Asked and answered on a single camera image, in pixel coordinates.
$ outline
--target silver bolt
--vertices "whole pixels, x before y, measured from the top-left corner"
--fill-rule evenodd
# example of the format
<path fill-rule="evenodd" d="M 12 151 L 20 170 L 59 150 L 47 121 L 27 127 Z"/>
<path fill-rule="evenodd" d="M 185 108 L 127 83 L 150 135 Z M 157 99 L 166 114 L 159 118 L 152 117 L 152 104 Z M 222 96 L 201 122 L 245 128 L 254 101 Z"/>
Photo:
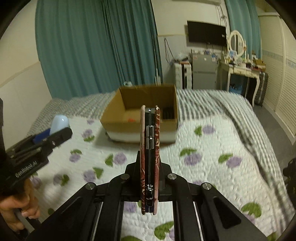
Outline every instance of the silver bolt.
<path fill-rule="evenodd" d="M 122 175 L 120 176 L 120 178 L 121 178 L 122 180 L 127 180 L 127 179 L 129 179 L 129 174 L 124 173 L 124 174 L 122 174 Z"/>
<path fill-rule="evenodd" d="M 94 189 L 94 183 L 87 183 L 87 184 L 85 185 L 85 188 L 86 188 L 87 190 L 92 190 L 92 189 Z"/>
<path fill-rule="evenodd" d="M 210 190 L 210 189 L 212 188 L 212 185 L 209 184 L 209 183 L 204 183 L 204 184 L 202 185 L 202 187 L 203 187 L 203 189 L 205 189 L 205 190 Z"/>
<path fill-rule="evenodd" d="M 171 180 L 175 180 L 177 178 L 177 175 L 175 173 L 170 173 L 168 175 L 168 178 L 171 179 Z"/>

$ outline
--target black flat-screen tv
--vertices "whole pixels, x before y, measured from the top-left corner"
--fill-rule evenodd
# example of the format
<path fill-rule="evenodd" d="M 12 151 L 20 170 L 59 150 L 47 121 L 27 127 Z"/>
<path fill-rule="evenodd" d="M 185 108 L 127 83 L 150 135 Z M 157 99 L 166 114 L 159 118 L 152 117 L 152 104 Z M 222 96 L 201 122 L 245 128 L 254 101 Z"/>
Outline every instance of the black flat-screen tv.
<path fill-rule="evenodd" d="M 226 46 L 226 28 L 224 26 L 187 21 L 189 42 Z"/>

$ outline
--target floor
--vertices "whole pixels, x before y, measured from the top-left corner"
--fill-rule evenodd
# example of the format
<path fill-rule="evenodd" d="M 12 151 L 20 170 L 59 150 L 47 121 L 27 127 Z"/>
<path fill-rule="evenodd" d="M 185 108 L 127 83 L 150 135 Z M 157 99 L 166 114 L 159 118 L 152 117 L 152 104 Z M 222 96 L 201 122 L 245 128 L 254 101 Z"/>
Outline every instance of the floor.
<path fill-rule="evenodd" d="M 254 112 L 261 122 L 276 154 L 281 170 L 296 157 L 296 145 L 292 145 L 284 130 L 264 107 L 255 106 Z"/>

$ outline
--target purple flower print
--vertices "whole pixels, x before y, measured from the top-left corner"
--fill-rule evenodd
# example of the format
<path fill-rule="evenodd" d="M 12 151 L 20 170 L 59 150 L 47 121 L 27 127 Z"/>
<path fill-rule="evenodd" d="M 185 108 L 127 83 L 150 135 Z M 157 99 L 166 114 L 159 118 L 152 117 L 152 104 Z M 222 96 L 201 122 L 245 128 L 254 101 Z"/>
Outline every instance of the purple flower print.
<path fill-rule="evenodd" d="M 201 185 L 204 182 L 202 180 L 196 180 L 196 181 L 193 181 L 192 183 L 196 185 Z"/>
<path fill-rule="evenodd" d="M 94 123 L 94 120 L 87 120 L 87 123 L 88 123 L 89 125 L 92 125 L 92 124 Z"/>
<path fill-rule="evenodd" d="M 30 177 L 30 180 L 31 180 L 32 185 L 35 189 L 39 189 L 41 187 L 42 181 L 39 177 L 32 176 L 32 177 Z"/>
<path fill-rule="evenodd" d="M 215 128 L 211 125 L 207 125 L 202 128 L 202 132 L 204 134 L 213 134 L 215 132 Z"/>
<path fill-rule="evenodd" d="M 184 164 L 187 166 L 194 166 L 202 160 L 199 153 L 192 153 L 184 158 Z"/>
<path fill-rule="evenodd" d="M 245 214 L 245 216 L 249 221 L 251 221 L 253 224 L 255 224 L 255 218 L 252 215 Z"/>
<path fill-rule="evenodd" d="M 80 155 L 78 155 L 78 154 L 76 154 L 76 153 L 73 153 L 73 154 L 70 156 L 70 158 L 69 158 L 69 160 L 70 160 L 71 162 L 73 162 L 73 163 L 79 161 L 79 159 L 80 159 Z"/>
<path fill-rule="evenodd" d="M 137 210 L 136 202 L 125 202 L 124 203 L 124 211 L 128 213 L 135 213 Z"/>
<path fill-rule="evenodd" d="M 94 170 L 88 170 L 88 171 L 84 172 L 83 179 L 87 183 L 94 183 L 94 181 L 96 180 L 96 174 L 95 174 Z"/>
<path fill-rule="evenodd" d="M 234 168 L 239 166 L 241 162 L 242 162 L 242 158 L 233 156 L 227 160 L 226 165 L 228 166 L 228 168 Z"/>
<path fill-rule="evenodd" d="M 174 227 L 169 232 L 169 237 L 172 241 L 175 241 L 175 229 Z"/>
<path fill-rule="evenodd" d="M 61 174 L 54 175 L 54 185 L 60 185 L 62 183 L 63 177 Z"/>
<path fill-rule="evenodd" d="M 122 165 L 126 162 L 127 158 L 123 152 L 117 153 L 114 156 L 113 163 L 116 165 Z"/>
<path fill-rule="evenodd" d="M 82 134 L 82 137 L 83 137 L 83 139 L 86 139 L 86 138 L 90 137 L 91 135 L 92 135 L 92 130 L 91 129 L 87 129 Z"/>

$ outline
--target curtain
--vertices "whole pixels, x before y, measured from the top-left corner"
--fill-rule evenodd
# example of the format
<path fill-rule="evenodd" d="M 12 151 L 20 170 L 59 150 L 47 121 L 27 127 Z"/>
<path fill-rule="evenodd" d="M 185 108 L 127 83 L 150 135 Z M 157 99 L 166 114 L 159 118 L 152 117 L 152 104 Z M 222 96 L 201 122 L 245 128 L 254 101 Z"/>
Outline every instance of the curtain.
<path fill-rule="evenodd" d="M 247 44 L 247 54 L 255 51 L 261 58 L 260 23 L 254 0 L 225 0 L 229 15 L 231 31 L 241 33 Z"/>
<path fill-rule="evenodd" d="M 38 0 L 35 22 L 53 98 L 152 84 L 161 73 L 150 0 Z"/>

